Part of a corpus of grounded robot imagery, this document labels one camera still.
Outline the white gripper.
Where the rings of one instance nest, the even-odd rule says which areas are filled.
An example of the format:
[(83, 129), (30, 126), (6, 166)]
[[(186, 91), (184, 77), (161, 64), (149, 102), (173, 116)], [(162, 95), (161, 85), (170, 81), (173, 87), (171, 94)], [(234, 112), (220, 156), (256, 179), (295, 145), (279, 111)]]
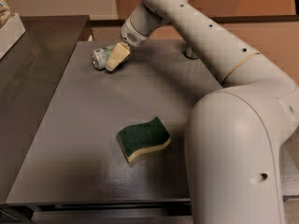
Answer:
[(112, 72), (130, 55), (130, 46), (140, 47), (158, 28), (169, 23), (140, 2), (121, 28), (121, 37), (126, 42), (118, 43), (106, 62), (106, 70)]

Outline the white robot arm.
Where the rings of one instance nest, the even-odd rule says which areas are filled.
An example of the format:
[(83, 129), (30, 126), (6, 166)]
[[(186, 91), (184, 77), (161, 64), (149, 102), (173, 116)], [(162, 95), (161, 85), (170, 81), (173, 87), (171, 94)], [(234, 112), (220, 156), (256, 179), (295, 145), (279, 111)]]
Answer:
[(188, 0), (141, 0), (121, 36), (138, 47), (167, 22), (221, 84), (186, 125), (193, 223), (285, 224), (279, 160), (299, 126), (298, 85)]

